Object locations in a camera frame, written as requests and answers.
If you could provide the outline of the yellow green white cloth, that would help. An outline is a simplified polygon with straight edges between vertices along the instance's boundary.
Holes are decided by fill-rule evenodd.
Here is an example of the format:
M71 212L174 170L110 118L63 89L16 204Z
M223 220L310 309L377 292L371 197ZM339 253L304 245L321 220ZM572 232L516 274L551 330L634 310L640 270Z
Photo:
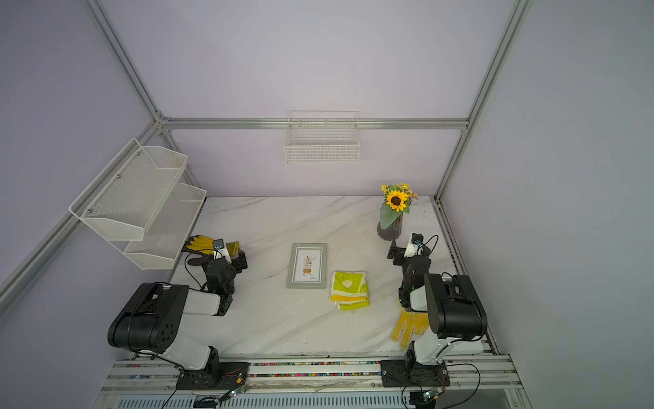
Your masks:
M340 310L356 310L370 306L365 272L336 271L332 274L330 301Z

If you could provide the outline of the green picture frame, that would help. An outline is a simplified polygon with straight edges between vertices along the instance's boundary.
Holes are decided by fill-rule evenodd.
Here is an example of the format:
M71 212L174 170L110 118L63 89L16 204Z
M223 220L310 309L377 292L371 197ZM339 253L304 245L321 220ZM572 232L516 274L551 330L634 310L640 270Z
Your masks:
M327 281L326 243L294 243L291 247L286 287L323 290Z

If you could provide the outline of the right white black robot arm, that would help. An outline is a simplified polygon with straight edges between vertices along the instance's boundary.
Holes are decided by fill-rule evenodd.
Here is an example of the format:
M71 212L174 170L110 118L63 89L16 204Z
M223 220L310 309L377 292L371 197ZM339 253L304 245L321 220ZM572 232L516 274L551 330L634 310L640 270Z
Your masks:
M401 267L400 318L393 339L405 352L405 368L442 366L459 343L480 341L488 320L468 276L430 271L431 250L418 234L406 247L393 240L387 258Z

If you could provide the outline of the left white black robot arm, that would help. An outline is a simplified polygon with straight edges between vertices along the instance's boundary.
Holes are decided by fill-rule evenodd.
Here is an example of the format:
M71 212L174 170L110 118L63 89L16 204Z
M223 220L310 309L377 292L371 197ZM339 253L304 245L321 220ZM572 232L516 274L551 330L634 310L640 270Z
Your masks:
M164 282L140 285L110 325L107 341L186 372L218 373L217 349L183 332L182 318L225 315L233 302L236 275L248 268L247 258L241 249L233 254L221 249L187 260L185 266L201 267L206 282L199 289Z

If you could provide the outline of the yellow black glove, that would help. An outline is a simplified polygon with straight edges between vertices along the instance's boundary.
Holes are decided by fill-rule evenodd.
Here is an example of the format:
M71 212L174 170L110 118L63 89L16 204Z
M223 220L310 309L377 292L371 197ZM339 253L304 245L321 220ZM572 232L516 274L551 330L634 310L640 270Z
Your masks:
M225 242L224 240L216 240L204 235L189 237L182 247L182 252L211 255L219 248L219 244L222 244L222 247L227 249L230 257L236 257L240 252L240 243L238 241Z

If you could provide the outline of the dark ribbed vase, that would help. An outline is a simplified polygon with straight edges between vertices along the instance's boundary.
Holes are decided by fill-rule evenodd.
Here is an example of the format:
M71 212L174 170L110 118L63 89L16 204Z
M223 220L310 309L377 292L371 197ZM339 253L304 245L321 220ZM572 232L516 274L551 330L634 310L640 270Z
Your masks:
M399 216L387 228L382 228L381 223L377 225L377 235L385 241L398 240L402 232L403 216Z

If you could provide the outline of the yellow rubber glove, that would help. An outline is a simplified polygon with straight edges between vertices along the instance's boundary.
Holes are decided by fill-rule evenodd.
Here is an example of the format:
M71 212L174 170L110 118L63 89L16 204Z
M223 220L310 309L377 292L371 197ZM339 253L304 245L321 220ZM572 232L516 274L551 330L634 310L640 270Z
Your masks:
M397 342L401 349L407 349L414 335L422 336L429 328L427 313L408 312L400 309L400 315L391 333L391 340Z

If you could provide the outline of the lower white mesh shelf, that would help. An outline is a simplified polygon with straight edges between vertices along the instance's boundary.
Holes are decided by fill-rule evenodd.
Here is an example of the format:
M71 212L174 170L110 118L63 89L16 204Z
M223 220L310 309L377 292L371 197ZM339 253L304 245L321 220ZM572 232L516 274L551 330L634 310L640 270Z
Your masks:
M124 255L141 270L170 270L206 199L204 189L178 183L145 238L131 241Z

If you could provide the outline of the white mesh shelf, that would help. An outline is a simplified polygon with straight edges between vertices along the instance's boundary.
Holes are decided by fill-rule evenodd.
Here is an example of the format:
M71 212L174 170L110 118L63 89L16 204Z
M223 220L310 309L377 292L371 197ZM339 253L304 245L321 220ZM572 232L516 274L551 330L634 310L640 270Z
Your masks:
M178 183L145 238L131 241L124 255L141 270L170 270L206 199L204 189Z
M187 155L130 140L69 206L107 241L142 241L180 182Z

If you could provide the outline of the sunflower bouquet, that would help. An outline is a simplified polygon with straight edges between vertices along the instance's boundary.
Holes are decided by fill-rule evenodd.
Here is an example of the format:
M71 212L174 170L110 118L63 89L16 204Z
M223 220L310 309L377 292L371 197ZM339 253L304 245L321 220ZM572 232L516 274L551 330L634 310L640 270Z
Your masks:
M418 200L418 194L406 183L384 184L381 186L383 203L380 208L380 228L390 228Z

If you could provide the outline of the upper white mesh shelf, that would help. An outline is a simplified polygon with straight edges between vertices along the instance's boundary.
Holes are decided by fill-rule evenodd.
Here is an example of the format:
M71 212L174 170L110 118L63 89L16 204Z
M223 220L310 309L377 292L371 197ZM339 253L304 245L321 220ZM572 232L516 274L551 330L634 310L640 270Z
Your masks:
M130 140L69 206L107 241L142 241L180 182L187 155Z

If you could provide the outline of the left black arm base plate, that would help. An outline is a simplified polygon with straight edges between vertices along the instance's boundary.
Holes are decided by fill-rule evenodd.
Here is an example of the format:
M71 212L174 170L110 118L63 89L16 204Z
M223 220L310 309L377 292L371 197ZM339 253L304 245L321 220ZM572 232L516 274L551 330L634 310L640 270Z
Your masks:
M250 363L245 361L220 363L216 369L185 371L178 378L175 388L191 390L236 390L248 378Z

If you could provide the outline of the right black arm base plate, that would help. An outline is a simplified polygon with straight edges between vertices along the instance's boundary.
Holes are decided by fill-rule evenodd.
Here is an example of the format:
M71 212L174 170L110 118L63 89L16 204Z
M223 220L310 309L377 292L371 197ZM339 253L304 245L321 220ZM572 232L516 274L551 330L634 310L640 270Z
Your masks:
M408 369L401 360L383 360L380 366L381 381L385 388L448 387L451 384L449 371L445 366L415 364Z

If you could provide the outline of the aluminium mounting rail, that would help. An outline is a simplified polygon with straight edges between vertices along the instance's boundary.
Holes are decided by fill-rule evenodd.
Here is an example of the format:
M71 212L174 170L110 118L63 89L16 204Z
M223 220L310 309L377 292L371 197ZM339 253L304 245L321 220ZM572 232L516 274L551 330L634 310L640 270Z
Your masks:
M428 369L419 377L405 373L403 364L397 370L384 369L384 357L346 358L280 358L246 359L232 357L224 365L226 380L245 380L246 390L254 393L284 392L369 392L381 388L426 390L445 383L446 391L522 390L524 388L512 360L506 355L455 355L446 359L446 368L437 374ZM116 361L101 395L163 395L172 392L181 369L160 360L141 357Z

